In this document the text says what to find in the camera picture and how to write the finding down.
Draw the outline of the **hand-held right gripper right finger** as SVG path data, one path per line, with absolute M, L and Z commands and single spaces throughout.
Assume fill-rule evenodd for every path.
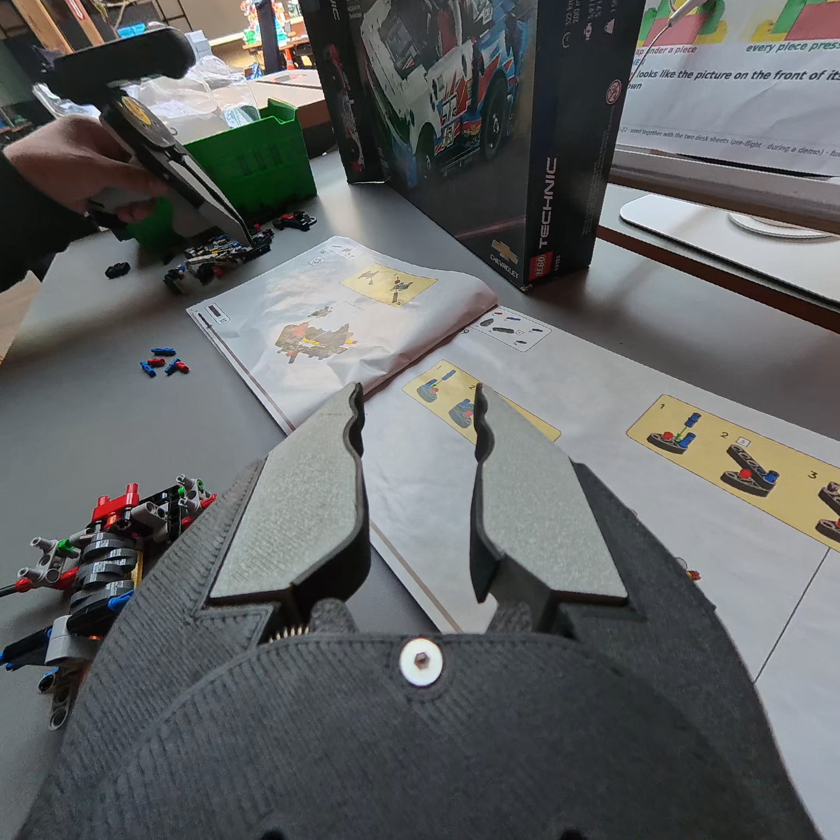
M 476 388 L 469 573 L 476 600 L 524 604 L 548 629 L 562 602 L 628 595 L 570 458 L 486 385 Z

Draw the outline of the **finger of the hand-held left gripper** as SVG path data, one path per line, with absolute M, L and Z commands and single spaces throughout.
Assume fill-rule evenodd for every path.
M 227 203 L 235 208 L 201 166 L 180 145 L 174 144 L 165 149 L 161 153 L 161 159 L 166 161 L 166 166 L 171 174 L 169 180 L 170 202 L 171 196 L 183 196 L 195 208 L 200 207 L 203 202 L 211 200 L 214 200 L 219 205 Z M 249 241 L 238 242 L 243 245 L 250 245 L 250 234 Z
M 249 241 L 249 231 L 235 208 L 227 203 L 205 201 L 198 208 L 183 196 L 171 196 L 174 231 L 184 238 L 195 237 L 211 228 L 218 228 L 234 241 Z

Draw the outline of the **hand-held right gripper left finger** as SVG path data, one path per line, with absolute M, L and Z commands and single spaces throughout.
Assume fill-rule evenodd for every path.
M 266 458 L 209 592 L 213 604 L 346 601 L 371 567 L 364 392 L 346 385 Z

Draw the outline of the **pile of lego pieces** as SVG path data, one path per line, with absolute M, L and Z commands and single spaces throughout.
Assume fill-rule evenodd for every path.
M 184 262 L 168 269 L 163 276 L 163 283 L 172 294 L 185 294 L 182 282 L 186 275 L 193 276 L 205 286 L 215 278 L 222 277 L 226 271 L 268 253 L 275 231 L 294 228 L 307 232 L 317 222 L 318 219 L 308 212 L 282 213 L 271 221 L 271 228 L 255 224 L 250 236 L 250 245 L 240 244 L 227 235 L 220 234 L 204 245 L 186 248 Z

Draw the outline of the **black lego chassis assembly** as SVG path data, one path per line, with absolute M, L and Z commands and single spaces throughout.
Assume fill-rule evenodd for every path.
M 7 672 L 45 667 L 38 692 L 51 698 L 49 730 L 67 723 L 92 660 L 144 573 L 193 524 L 183 528 L 179 522 L 177 490 L 176 481 L 142 497 L 138 485 L 130 483 L 120 497 L 101 496 L 87 526 L 65 538 L 80 551 L 76 580 L 61 591 L 69 596 L 65 612 L 3 647 Z

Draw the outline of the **lego instruction booklet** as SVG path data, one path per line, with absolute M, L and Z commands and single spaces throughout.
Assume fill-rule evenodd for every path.
M 474 394 L 495 389 L 699 575 L 815 823 L 838 838 L 838 440 L 497 304 L 477 278 L 332 237 L 188 310 L 286 433 L 350 382 L 375 547 L 445 632 L 469 579 Z

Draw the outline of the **person's left hand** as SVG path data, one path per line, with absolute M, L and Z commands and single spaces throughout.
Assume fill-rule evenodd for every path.
M 140 164 L 99 121 L 73 115 L 54 120 L 3 154 L 36 190 L 64 208 L 85 214 L 89 201 L 105 190 L 130 191 L 143 198 L 115 208 L 118 219 L 131 223 L 154 210 L 154 199 L 168 186 Z

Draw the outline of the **green plastic bin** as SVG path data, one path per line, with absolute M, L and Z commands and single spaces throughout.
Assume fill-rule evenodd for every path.
M 297 109 L 270 98 L 259 113 L 185 145 L 249 227 L 317 194 Z

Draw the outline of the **clear plastic bag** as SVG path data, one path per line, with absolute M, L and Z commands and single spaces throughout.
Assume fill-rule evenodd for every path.
M 105 81 L 120 81 L 125 92 L 182 143 L 242 128 L 259 119 L 245 75 L 213 56 L 198 60 L 180 79 L 141 77 L 139 70 L 154 68 L 153 62 L 141 59 L 83 59 L 77 66 L 92 70 Z

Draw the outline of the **white background table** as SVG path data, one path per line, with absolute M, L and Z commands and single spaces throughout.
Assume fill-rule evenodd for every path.
M 333 126 L 316 70 L 283 70 L 250 80 L 248 87 L 261 116 L 286 119 L 294 111 L 310 159 L 334 147 Z

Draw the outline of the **white computer monitor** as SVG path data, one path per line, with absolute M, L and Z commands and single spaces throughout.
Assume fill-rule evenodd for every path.
M 643 194 L 603 239 L 838 333 L 838 176 L 617 142 L 610 181 Z

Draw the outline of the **dark car picture box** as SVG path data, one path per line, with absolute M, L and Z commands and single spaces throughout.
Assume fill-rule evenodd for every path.
M 644 2 L 300 2 L 349 183 L 521 291 L 592 261 Z

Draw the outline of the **white printed instruction sheet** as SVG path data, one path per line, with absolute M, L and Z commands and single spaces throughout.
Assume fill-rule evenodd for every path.
M 646 2 L 618 143 L 839 173 L 839 2 Z

